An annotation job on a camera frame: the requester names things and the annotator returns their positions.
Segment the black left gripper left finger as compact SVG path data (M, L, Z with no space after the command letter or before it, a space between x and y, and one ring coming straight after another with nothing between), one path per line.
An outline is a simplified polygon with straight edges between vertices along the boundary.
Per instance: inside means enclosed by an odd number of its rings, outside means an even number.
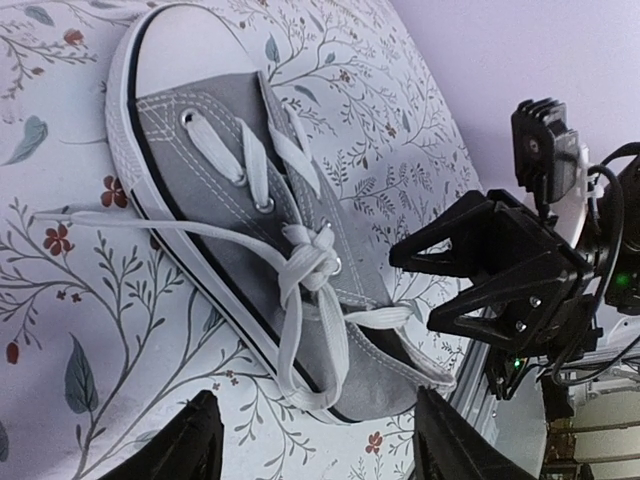
M136 454L102 480L219 480L224 424L217 397L200 391Z

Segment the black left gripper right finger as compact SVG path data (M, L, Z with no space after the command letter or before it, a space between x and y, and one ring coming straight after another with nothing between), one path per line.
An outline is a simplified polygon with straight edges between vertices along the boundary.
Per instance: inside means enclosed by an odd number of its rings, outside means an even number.
M534 480L486 441L437 391L417 391L412 438L415 479Z

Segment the grey sneaker with red sole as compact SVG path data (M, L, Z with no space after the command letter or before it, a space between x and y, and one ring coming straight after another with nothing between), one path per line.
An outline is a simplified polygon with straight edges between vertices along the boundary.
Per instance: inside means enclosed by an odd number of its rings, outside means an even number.
M455 377L410 340L366 236L293 109L214 13L142 14L113 56L107 139L168 256L230 319L287 404L338 423L404 413Z

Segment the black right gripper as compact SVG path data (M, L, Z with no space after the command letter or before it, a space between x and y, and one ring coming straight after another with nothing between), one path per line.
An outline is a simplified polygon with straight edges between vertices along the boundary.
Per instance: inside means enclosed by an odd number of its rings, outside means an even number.
M428 328L491 345L486 373L500 400L531 371L582 358L601 335L586 291L601 273L601 240L583 212L542 218L504 190L471 191L394 245L389 263L474 283L434 309Z

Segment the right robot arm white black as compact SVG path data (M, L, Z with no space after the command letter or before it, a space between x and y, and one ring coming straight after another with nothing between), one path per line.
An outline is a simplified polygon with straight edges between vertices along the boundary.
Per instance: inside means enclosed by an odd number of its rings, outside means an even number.
M468 192L394 245L394 267L471 281L430 313L429 328L490 345L498 368L540 357L556 384L572 386L563 368L595 349L599 306L639 303L639 163L619 174L591 167L590 189L599 177L608 186L588 200L576 245L562 238L557 219L504 190Z

